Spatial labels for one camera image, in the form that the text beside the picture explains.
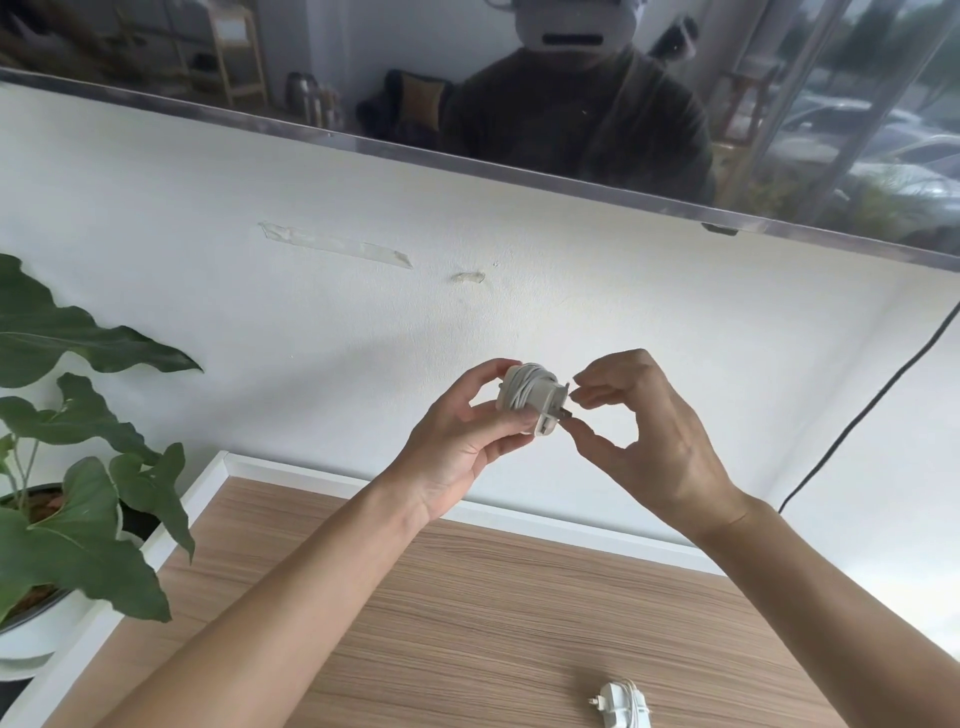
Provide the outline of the person's right hand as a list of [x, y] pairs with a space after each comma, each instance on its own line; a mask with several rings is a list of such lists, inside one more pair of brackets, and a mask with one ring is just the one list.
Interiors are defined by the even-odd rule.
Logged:
[[623, 488], [669, 528], [704, 548], [744, 518], [751, 499], [730, 479], [701, 419], [645, 349], [603, 356], [574, 378], [571, 400], [584, 410], [626, 407], [637, 435], [635, 487]]

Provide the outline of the wall-mounted television screen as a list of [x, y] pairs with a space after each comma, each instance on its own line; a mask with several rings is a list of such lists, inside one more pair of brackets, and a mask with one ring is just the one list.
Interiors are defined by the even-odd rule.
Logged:
[[960, 0], [0, 0], [0, 84], [960, 274]]

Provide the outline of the person's left forearm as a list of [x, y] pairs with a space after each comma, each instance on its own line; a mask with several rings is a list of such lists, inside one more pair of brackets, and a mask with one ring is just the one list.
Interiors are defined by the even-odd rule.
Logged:
[[95, 728], [283, 728], [428, 522], [421, 488], [378, 477]]

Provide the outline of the person's right forearm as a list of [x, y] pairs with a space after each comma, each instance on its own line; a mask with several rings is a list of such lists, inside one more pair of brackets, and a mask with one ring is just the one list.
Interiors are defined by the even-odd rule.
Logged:
[[750, 601], [847, 728], [960, 728], [960, 661], [741, 493], [696, 544]]

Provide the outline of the person's left hand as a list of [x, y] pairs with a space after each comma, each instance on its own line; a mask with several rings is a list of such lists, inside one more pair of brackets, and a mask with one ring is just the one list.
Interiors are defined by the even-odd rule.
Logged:
[[431, 404], [407, 443], [377, 478], [402, 502], [410, 528], [423, 529], [445, 515], [484, 469], [534, 440], [525, 434], [538, 414], [498, 411], [494, 400], [452, 406], [452, 385]]

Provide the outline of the long clear tape strip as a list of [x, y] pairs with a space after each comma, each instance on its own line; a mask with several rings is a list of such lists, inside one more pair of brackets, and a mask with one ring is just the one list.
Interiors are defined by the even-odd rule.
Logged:
[[336, 235], [313, 233], [281, 224], [259, 222], [257, 227], [260, 235], [272, 242], [362, 261], [376, 262], [404, 270], [414, 269], [410, 257], [396, 249]]

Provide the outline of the white plant pot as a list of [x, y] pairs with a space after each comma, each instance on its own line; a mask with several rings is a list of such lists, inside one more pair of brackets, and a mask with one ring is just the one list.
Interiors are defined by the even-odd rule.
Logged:
[[[60, 496], [55, 484], [30, 487], [44, 505]], [[119, 538], [142, 549], [160, 526], [153, 515], [119, 503]], [[0, 621], [0, 685], [33, 679], [98, 604], [81, 591], [43, 585], [31, 588]]]

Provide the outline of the green leafy plant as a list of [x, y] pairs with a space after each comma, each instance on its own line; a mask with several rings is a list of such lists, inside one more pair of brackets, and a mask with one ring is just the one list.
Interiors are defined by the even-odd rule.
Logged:
[[[0, 391], [38, 383], [64, 355], [98, 374], [147, 366], [200, 371], [178, 348], [126, 325], [105, 328], [87, 311], [56, 303], [50, 289], [0, 253]], [[0, 630], [33, 616], [59, 593], [105, 601], [141, 621], [171, 620], [160, 578], [123, 539], [124, 513], [147, 514], [192, 557], [195, 540], [176, 483], [182, 443], [157, 452], [118, 418], [84, 375], [55, 382], [59, 404], [42, 409], [0, 395]]]

